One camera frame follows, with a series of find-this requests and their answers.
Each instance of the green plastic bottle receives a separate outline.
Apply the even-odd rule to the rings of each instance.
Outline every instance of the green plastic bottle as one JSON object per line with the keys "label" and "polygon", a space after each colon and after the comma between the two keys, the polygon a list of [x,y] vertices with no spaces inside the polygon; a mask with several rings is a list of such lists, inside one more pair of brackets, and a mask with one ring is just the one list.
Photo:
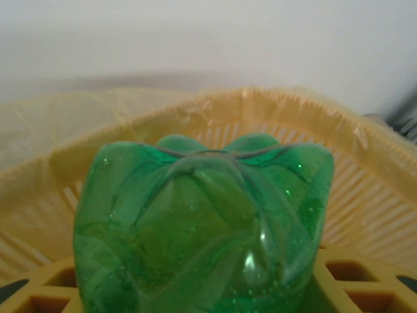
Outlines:
{"label": "green plastic bottle", "polygon": [[266,134],[104,146],[74,226],[85,313],[296,312],[333,171],[326,148]]}

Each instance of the green plastic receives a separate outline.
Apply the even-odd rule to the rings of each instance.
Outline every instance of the green plastic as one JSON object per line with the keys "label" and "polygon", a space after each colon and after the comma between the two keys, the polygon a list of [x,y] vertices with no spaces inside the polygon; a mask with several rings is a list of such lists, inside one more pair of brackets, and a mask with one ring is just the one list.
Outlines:
{"label": "green plastic", "polygon": [[74,226],[85,312],[296,312],[333,171],[326,148],[266,134],[101,148]]}

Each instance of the white wall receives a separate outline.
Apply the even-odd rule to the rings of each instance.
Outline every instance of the white wall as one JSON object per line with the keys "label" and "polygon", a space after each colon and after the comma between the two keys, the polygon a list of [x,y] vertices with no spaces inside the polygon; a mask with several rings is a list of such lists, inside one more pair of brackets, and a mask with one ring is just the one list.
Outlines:
{"label": "white wall", "polygon": [[119,85],[306,85],[388,115],[417,87],[417,1],[0,0],[0,102]]}

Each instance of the yellow plastic basket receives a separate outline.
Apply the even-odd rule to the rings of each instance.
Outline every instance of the yellow plastic basket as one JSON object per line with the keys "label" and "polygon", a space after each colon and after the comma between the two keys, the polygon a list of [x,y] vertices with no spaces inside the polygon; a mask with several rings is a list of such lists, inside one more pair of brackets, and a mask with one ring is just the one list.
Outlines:
{"label": "yellow plastic basket", "polygon": [[323,240],[417,273],[417,150],[388,128],[320,97],[239,89],[198,97],[97,130],[0,175],[0,285],[72,255],[72,223],[89,164],[115,140],[185,134],[219,148],[249,132],[315,142],[336,160]]}

